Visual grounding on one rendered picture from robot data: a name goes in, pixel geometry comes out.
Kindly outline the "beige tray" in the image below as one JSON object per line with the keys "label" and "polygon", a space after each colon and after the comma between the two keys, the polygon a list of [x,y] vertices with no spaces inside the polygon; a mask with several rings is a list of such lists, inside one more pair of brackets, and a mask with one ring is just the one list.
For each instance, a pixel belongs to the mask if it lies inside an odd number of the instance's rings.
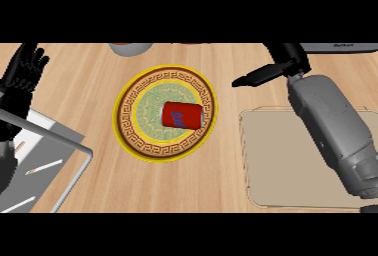
{"label": "beige tray", "polygon": [[347,193],[291,108],[244,111],[240,126],[247,191],[257,205],[343,209],[378,205],[378,198]]}

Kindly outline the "yellow patterned round plate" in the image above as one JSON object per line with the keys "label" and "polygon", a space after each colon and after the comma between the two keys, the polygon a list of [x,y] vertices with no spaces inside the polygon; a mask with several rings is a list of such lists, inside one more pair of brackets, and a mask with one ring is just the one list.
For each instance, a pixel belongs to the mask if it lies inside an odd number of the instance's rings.
{"label": "yellow patterned round plate", "polygon": [[[204,109],[198,130],[164,127],[164,103],[198,104]],[[203,146],[216,126],[219,102],[204,75],[192,68],[166,64],[142,71],[127,82],[118,95],[113,127],[126,151],[148,162],[172,162]]]}

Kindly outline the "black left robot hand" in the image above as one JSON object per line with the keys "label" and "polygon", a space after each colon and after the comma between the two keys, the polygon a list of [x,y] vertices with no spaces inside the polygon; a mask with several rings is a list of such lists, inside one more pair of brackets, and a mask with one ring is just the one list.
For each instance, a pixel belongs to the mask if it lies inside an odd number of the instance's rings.
{"label": "black left robot hand", "polygon": [[49,57],[37,43],[24,43],[11,59],[0,78],[0,110],[25,119]]}

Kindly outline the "grey bowl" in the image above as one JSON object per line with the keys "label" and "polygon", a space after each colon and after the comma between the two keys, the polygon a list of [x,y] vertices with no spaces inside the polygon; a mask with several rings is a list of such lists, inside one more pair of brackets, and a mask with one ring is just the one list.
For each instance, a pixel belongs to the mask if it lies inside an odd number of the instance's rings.
{"label": "grey bowl", "polygon": [[152,43],[111,43],[110,47],[117,55],[133,57],[149,50]]}

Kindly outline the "red can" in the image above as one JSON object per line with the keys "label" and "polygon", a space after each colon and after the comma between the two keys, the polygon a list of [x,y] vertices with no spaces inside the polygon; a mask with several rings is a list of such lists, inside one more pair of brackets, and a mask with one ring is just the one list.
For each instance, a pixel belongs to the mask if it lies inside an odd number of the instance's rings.
{"label": "red can", "polygon": [[166,102],[161,108],[161,125],[198,130],[203,127],[203,106],[194,103]]}

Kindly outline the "grey appliance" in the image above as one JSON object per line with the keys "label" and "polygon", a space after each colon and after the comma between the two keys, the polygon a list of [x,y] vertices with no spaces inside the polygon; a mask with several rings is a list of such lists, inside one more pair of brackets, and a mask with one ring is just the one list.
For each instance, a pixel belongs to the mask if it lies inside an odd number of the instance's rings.
{"label": "grey appliance", "polygon": [[378,51],[378,43],[303,43],[309,54],[372,53]]}

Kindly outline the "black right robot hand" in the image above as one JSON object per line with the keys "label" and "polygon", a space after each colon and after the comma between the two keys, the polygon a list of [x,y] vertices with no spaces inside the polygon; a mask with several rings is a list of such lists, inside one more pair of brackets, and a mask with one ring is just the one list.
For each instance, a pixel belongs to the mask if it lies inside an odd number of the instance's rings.
{"label": "black right robot hand", "polygon": [[241,76],[234,82],[234,87],[257,87],[279,76],[294,76],[306,74],[312,68],[309,64],[307,53],[300,43],[265,43],[275,63]]}

